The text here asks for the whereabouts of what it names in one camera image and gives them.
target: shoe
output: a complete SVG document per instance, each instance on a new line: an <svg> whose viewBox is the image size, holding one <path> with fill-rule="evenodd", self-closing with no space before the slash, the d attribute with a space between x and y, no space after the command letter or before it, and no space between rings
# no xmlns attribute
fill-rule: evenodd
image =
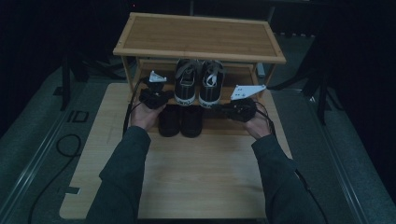
<svg viewBox="0 0 396 224"><path fill-rule="evenodd" d="M175 100L179 105L192 105L195 100L195 80L199 77L197 60L180 59L176 66Z"/></svg>
<svg viewBox="0 0 396 224"><path fill-rule="evenodd" d="M179 133L180 105L167 105L160 113L158 131L164 137L172 137Z"/></svg>
<svg viewBox="0 0 396 224"><path fill-rule="evenodd" d="M219 61L204 61L202 65L202 86L199 92L199 103L204 108L217 105L220 101L221 87L225 69Z"/></svg>
<svg viewBox="0 0 396 224"><path fill-rule="evenodd" d="M196 137L202 131L202 115L204 109L198 105L182 108L180 132L186 137Z"/></svg>

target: hand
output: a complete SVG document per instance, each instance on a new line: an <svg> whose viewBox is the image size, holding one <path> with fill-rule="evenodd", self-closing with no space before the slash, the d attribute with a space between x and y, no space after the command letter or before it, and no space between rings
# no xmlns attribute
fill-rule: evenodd
<svg viewBox="0 0 396 224"><path fill-rule="evenodd" d="M265 109L261 105L257 105L257 109L264 114L266 113ZM243 126L256 140L271 134L267 119L258 112L256 112L256 115L253 119L243 123Z"/></svg>
<svg viewBox="0 0 396 224"><path fill-rule="evenodd" d="M163 111L166 105L163 105L157 109L149 109L145 104L140 101L134 102L132 108L134 110L129 118L129 126L138 126L148 131L154 126L155 119Z"/></svg>

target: person's right hand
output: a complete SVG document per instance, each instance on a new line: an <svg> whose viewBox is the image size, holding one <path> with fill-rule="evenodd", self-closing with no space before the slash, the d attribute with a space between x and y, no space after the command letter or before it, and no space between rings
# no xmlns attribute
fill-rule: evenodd
<svg viewBox="0 0 396 224"><path fill-rule="evenodd" d="M257 109L265 114L265 109L261 105L257 105ZM271 134L267 119L258 112L256 112L256 115L253 119L243 123L243 126L256 140Z"/></svg>

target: wooden board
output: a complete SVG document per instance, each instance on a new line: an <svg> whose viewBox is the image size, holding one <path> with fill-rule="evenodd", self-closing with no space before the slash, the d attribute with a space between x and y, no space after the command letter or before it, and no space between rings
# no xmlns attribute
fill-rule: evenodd
<svg viewBox="0 0 396 224"><path fill-rule="evenodd" d="M83 219L101 180L99 173L121 140L128 84L110 84L79 159L60 215ZM291 157L269 91L263 95L276 125L279 144ZM248 135L178 134L161 137L150 131L150 150L139 218L261 218L265 199L256 158Z"/></svg>
<svg viewBox="0 0 396 224"><path fill-rule="evenodd" d="M115 55L285 63L267 21L131 13Z"/></svg>

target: person's left hand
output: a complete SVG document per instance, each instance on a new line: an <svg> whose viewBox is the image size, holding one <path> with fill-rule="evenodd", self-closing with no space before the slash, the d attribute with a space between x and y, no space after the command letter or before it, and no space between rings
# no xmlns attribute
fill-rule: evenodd
<svg viewBox="0 0 396 224"><path fill-rule="evenodd" d="M149 109L145 104L137 101L134 102L132 108L136 105L137 107L132 111L131 117L129 118L129 126L138 126L146 131L154 126L155 119L166 107L166 105L163 105L157 109Z"/></svg>

